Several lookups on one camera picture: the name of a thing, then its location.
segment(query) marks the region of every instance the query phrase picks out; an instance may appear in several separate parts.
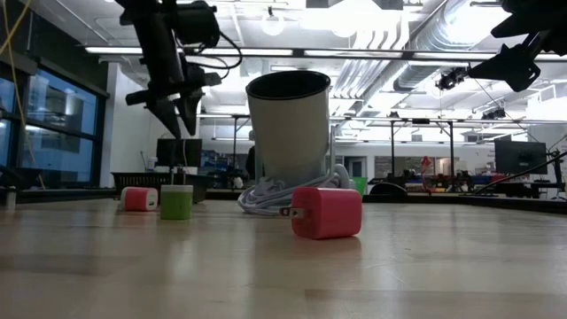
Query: glass window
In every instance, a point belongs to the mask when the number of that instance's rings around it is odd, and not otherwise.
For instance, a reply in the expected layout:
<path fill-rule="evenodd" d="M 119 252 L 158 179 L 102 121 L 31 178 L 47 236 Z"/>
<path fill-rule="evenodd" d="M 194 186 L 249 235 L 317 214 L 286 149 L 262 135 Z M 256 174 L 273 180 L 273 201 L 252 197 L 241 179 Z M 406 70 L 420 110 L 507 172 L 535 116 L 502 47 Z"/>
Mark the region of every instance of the glass window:
<path fill-rule="evenodd" d="M 29 125 L 26 126 L 26 132 L 33 145 L 36 165 L 32 163 L 26 141 L 22 154 L 23 167 L 43 169 L 43 178 L 51 185 L 90 182 L 92 141 Z"/>
<path fill-rule="evenodd" d="M 10 146 L 10 126 L 9 121 L 0 121 L 0 165 L 8 162 L 8 147 Z"/>
<path fill-rule="evenodd" d="M 95 95 L 42 70 L 30 77 L 29 87 L 29 119 L 95 134 Z"/>
<path fill-rule="evenodd" d="M 8 112 L 14 111 L 14 98 L 16 90 L 14 83 L 0 78 L 0 108 Z"/>

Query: monitor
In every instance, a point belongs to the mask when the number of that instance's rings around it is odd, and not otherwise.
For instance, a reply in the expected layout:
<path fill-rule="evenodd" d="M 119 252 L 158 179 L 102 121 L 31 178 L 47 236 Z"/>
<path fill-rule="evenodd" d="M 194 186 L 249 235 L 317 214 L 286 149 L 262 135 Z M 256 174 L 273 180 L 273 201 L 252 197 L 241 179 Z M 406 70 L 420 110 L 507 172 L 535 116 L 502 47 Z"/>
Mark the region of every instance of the monitor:
<path fill-rule="evenodd" d="M 545 143 L 494 141 L 496 171 L 502 174 L 518 174 L 548 161 Z M 546 175 L 548 166 L 530 174 Z"/>
<path fill-rule="evenodd" d="M 158 150 L 156 151 L 158 157 L 156 165 L 166 167 L 171 165 L 201 167 L 202 147 L 203 140 L 201 139 L 181 139 L 176 141 L 173 138 L 160 138 L 158 139 Z"/>

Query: ceiling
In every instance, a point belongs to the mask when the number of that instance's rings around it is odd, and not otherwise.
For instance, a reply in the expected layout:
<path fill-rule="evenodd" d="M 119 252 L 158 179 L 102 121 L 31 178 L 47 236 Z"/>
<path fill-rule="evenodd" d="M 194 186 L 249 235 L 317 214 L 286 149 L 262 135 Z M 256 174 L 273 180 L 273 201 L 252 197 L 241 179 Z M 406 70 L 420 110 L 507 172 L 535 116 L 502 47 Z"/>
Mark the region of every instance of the ceiling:
<path fill-rule="evenodd" d="M 213 2 L 218 6 L 216 17 L 219 21 L 221 30 L 239 46 L 244 47 L 277 47 L 277 48 L 357 48 L 362 42 L 365 34 L 359 32 L 348 37 L 338 35 L 343 31 L 348 31 L 348 19 L 343 19 L 342 15 L 347 14 L 349 8 L 344 0 L 344 8 L 341 8 L 338 15 L 342 21 L 336 20 L 317 22 L 313 17 L 316 14 L 323 14 L 325 11 L 316 9 L 305 9 L 306 1 L 288 0 L 285 3 L 247 4 L 240 3 L 221 3 Z M 407 21 L 408 30 L 403 31 L 408 35 L 416 31 L 416 28 L 437 8 L 441 0 L 423 0 L 423 8 L 419 12 L 406 12 L 400 21 Z M 268 35 L 265 29 L 277 28 L 278 21 L 262 19 L 267 14 L 267 6 L 274 6 L 276 17 L 283 19 L 283 31 L 277 35 Z M 57 27 L 66 31 L 69 35 L 76 38 L 84 45 L 106 46 L 137 46 L 136 33 L 132 27 L 123 27 L 119 24 L 119 17 L 122 9 L 114 2 L 105 0 L 42 0 L 32 2 L 32 9 L 49 20 Z M 332 30 L 334 26 L 341 25 L 345 30 Z M 383 27 L 389 35 L 391 32 L 388 26 Z M 402 31 L 398 32 L 398 40 L 401 41 Z M 504 41 L 492 38 L 488 31 L 482 35 L 480 41 L 474 47 L 476 51 L 497 51 L 504 43 L 513 46 L 522 41 L 522 37 L 506 39 Z M 377 42 L 377 48 L 383 48 L 384 43 L 390 40 L 384 36 L 382 42 Z M 229 46 L 221 42 L 219 46 Z M 121 63 L 123 71 L 135 81 L 146 84 L 149 80 L 144 66 L 141 66 L 137 58 L 132 57 L 101 57 L 109 61 Z M 203 106 L 208 113 L 240 113 L 246 111 L 245 85 L 253 78 L 274 72 L 276 69 L 282 70 L 281 66 L 288 68 L 314 69 L 326 73 L 333 81 L 340 78 L 341 72 L 346 69 L 344 59 L 317 59 L 317 58 L 246 58 L 239 72 L 233 71 L 230 76 L 223 81 L 223 84 L 206 91 L 203 99 Z M 342 105 L 344 102 L 332 102 L 331 112 L 339 110 L 335 115 L 344 112 L 370 112 L 373 116 L 384 116 L 390 111 L 398 111 L 403 116 L 451 116 L 457 113 L 470 114 L 473 117 L 480 117 L 483 109 L 489 107 L 492 99 L 501 98 L 505 101 L 509 112 L 521 114 L 528 106 L 526 98 L 537 94 L 539 89 L 546 88 L 552 81 L 557 79 L 567 79 L 567 66 L 564 64 L 542 64 L 540 65 L 542 74 L 540 79 L 534 84 L 532 89 L 522 93 L 513 93 L 505 83 L 467 80 L 453 91 L 440 93 L 435 88 L 434 83 L 439 78 L 439 74 L 447 67 L 440 67 L 439 70 L 420 83 L 420 87 L 413 92 L 391 93 L 378 91 L 372 98 L 364 98 L 364 109 L 361 110 L 355 101 L 349 105 Z M 382 76 L 376 74 L 373 81 Z"/>

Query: table surface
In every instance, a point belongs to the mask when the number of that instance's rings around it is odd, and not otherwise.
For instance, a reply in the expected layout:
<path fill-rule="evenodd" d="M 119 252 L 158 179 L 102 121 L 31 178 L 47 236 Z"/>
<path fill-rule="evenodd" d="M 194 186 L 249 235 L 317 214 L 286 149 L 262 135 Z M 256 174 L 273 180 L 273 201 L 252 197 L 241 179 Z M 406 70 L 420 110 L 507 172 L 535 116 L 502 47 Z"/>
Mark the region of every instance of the table surface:
<path fill-rule="evenodd" d="M 369 204 L 357 237 L 205 201 L 190 221 L 93 200 L 0 211 L 0 317 L 565 318 L 567 219 Z"/>

